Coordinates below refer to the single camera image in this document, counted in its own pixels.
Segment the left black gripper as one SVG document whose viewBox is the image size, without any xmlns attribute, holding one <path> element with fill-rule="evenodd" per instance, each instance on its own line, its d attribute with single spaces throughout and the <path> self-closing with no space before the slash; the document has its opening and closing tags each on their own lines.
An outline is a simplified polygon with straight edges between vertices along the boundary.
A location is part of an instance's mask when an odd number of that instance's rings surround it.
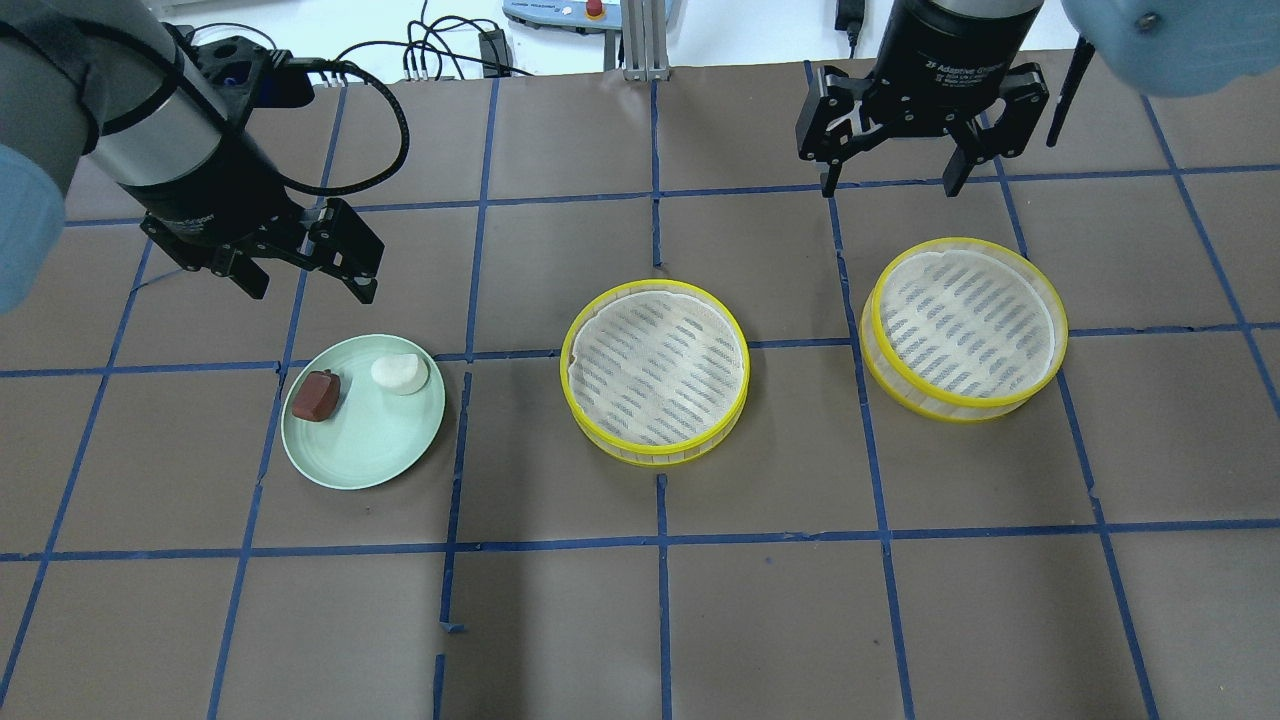
<svg viewBox="0 0 1280 720">
<path fill-rule="evenodd" d="M 140 204 L 143 229 L 179 266 L 207 269 L 253 300 L 270 284 L 257 259 L 274 258 L 321 270 L 360 304 L 374 302 L 385 251 L 379 236 L 343 199 L 326 199 L 317 215 L 305 211 L 255 149 L 221 145 L 180 178 L 140 187 Z"/>
</svg>

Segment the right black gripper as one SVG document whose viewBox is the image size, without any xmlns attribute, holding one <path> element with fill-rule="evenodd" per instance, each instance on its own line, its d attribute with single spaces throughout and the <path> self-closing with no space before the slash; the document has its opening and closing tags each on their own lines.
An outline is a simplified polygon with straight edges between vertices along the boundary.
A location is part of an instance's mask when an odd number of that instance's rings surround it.
<svg viewBox="0 0 1280 720">
<path fill-rule="evenodd" d="M 973 169 L 1027 149 L 1050 87 L 1041 65 L 1018 65 L 1039 1 L 896 1 L 876 64 L 864 78 L 820 68 L 796 120 L 800 159 L 820 170 L 832 199 L 840 174 L 881 136 L 945 136 L 956 149 L 942 173 L 960 193 Z"/>
</svg>

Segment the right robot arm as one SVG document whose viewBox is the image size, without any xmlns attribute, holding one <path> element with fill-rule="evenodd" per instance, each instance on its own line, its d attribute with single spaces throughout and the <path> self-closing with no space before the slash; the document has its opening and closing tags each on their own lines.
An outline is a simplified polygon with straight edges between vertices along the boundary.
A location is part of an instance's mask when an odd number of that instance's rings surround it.
<svg viewBox="0 0 1280 720">
<path fill-rule="evenodd" d="M 1055 146 L 1089 64 L 1101 56 L 1139 94 L 1194 97 L 1277 65 L 1275 1 L 1065 1 L 1076 46 L 1057 95 L 1042 68 L 1016 63 L 1038 1 L 896 1 L 873 69 L 822 67 L 795 126 L 797 156 L 822 167 L 832 197 L 842 168 L 891 138 L 948 137 L 941 181 L 1023 154 L 1046 110 Z"/>
</svg>

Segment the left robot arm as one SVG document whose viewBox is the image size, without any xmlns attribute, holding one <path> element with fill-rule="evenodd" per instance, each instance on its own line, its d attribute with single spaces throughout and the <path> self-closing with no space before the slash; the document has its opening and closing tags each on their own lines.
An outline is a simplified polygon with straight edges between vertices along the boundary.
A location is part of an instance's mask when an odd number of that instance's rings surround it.
<svg viewBox="0 0 1280 720">
<path fill-rule="evenodd" d="M 247 131 L 259 108 L 303 108 L 311 76 L 355 76 L 389 104 L 390 165 L 321 187 L 280 172 Z M 410 131 L 390 90 L 351 61 L 297 58 L 236 36 L 195 45 L 141 1 L 3 4 L 3 310 L 28 297 L 67 223 L 82 158 L 143 209 L 142 232 L 182 270 L 261 299 L 262 258 L 340 281 L 362 304 L 384 243 L 346 201 L 404 164 Z"/>
</svg>

